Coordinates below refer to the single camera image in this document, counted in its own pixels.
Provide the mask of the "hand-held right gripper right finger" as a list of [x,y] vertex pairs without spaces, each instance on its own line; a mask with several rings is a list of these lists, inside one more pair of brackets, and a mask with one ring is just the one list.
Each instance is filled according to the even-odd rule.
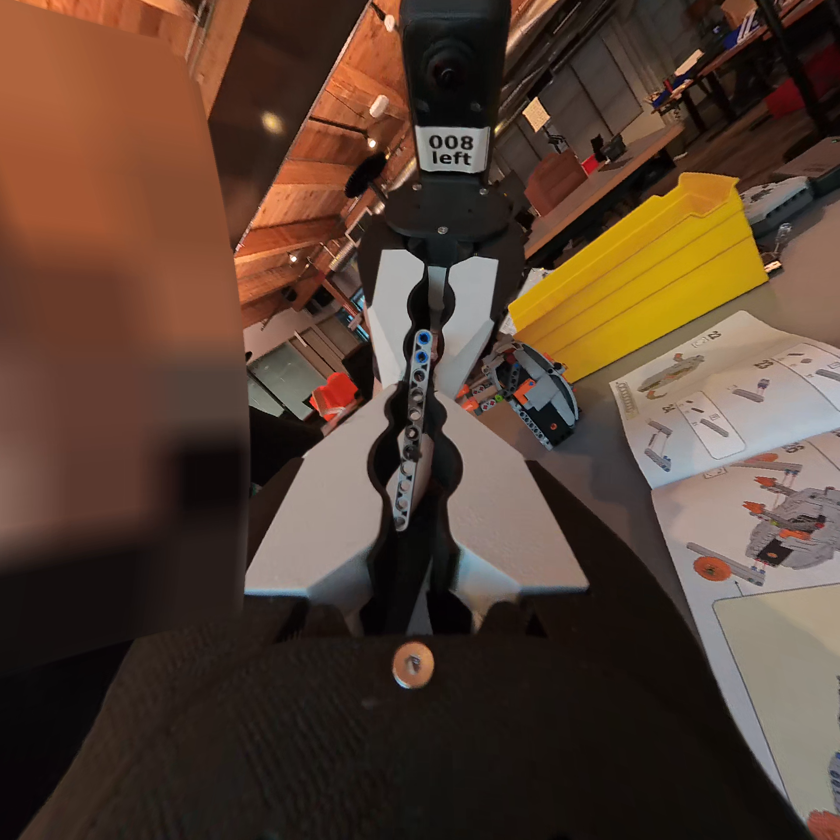
[[477,627],[501,602],[589,581],[519,452],[446,395],[428,408],[431,627]]

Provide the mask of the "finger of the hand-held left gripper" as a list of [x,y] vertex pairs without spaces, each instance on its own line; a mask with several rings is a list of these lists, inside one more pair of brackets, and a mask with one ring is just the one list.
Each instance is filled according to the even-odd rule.
[[435,367],[438,394],[455,396],[460,391],[490,339],[497,268],[497,259],[472,256],[448,270],[444,289],[454,293],[455,307],[440,330],[443,349]]
[[427,321],[427,268],[404,248],[381,252],[372,301],[366,306],[376,379],[383,391],[402,382],[415,361],[415,337]]

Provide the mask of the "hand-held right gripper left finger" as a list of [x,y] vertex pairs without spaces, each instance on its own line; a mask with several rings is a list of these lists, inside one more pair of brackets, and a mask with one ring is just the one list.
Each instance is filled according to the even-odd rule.
[[281,635],[406,634],[407,514],[387,490],[405,420],[405,384],[387,386],[254,499],[271,516],[245,593],[289,608]]

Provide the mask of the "grey perforated toy beam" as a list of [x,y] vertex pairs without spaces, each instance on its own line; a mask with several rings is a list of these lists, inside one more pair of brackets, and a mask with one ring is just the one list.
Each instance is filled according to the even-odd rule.
[[426,434],[427,394],[435,361],[434,334],[415,332],[406,373],[406,422],[397,437],[400,465],[395,474],[393,520],[395,530],[408,530],[412,515],[427,489],[432,471],[434,444]]

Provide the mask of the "grey desk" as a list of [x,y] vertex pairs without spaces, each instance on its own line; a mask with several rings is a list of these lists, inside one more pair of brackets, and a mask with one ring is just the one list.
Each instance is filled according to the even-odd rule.
[[737,312],[773,329],[838,349],[838,201],[821,201],[793,225],[780,274],[640,351],[580,381],[581,422],[553,451],[541,447],[507,405],[482,422],[538,460],[647,563],[697,631],[676,567],[658,523],[652,489],[629,447],[611,383],[671,355]]

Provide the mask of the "orange striped object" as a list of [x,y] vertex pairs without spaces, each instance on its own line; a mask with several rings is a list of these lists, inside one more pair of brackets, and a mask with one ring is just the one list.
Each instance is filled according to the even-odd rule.
[[345,372],[333,372],[324,385],[316,387],[309,397],[309,404],[326,421],[339,420],[354,406],[360,390]]

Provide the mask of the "partly built toy robot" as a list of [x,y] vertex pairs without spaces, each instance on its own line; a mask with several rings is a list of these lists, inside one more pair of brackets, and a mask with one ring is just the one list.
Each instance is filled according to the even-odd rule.
[[580,409],[562,363],[510,338],[493,346],[480,372],[481,377],[464,385],[456,398],[467,412],[478,417],[506,403],[548,450],[574,432]]

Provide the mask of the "black round ceiling fixture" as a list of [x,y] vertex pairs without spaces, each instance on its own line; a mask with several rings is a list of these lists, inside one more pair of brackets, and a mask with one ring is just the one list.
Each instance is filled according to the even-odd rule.
[[388,158],[384,152],[368,155],[359,163],[345,183],[343,193],[347,198],[362,196],[378,178],[387,166]]

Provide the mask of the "brown cardboard box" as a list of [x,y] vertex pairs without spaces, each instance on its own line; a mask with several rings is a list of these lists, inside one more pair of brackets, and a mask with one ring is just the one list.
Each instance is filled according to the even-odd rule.
[[584,167],[575,152],[567,149],[541,160],[530,174],[524,193],[533,210],[543,217],[586,181]]

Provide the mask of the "yellow plastic bin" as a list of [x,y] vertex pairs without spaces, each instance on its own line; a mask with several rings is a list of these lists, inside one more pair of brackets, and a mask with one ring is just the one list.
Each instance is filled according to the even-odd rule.
[[738,184],[680,174],[512,302],[515,339],[577,382],[761,286]]

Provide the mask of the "long background table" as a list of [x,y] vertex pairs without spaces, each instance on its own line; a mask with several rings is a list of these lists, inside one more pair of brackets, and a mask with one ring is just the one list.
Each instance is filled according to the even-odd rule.
[[631,142],[620,158],[589,175],[558,206],[540,216],[525,244],[526,266],[552,267],[570,242],[591,243],[598,238],[607,214],[619,203],[629,201],[636,207],[642,193],[675,169],[668,147],[684,128],[678,122]]

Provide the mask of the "toy instruction booklet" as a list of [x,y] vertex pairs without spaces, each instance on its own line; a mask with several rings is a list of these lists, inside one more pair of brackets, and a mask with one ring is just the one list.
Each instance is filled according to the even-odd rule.
[[839,355],[739,311],[611,383],[722,695],[838,838]]

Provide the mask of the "dark grey case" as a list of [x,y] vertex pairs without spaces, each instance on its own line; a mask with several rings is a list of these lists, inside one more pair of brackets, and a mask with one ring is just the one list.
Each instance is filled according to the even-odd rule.
[[820,140],[809,150],[785,163],[774,174],[776,181],[804,177],[815,196],[824,196],[839,188],[839,137]]

